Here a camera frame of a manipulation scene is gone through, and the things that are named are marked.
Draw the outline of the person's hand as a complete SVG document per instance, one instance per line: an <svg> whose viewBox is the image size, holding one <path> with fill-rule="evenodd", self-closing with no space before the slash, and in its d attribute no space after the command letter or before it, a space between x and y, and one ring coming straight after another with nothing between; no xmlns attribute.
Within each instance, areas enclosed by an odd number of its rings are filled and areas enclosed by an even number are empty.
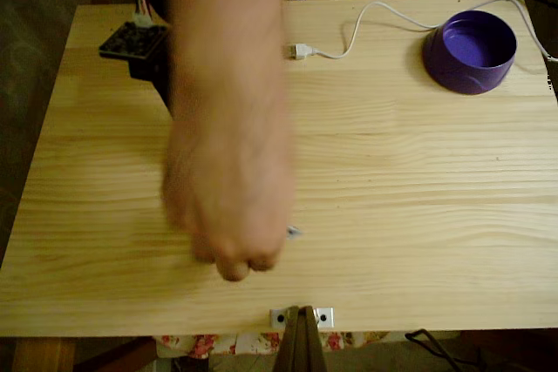
<svg viewBox="0 0 558 372"><path fill-rule="evenodd" d="M191 237L194 257L226 281L270 270L286 240L294 192L289 133L173 126L163 200L169 221Z"/></svg>

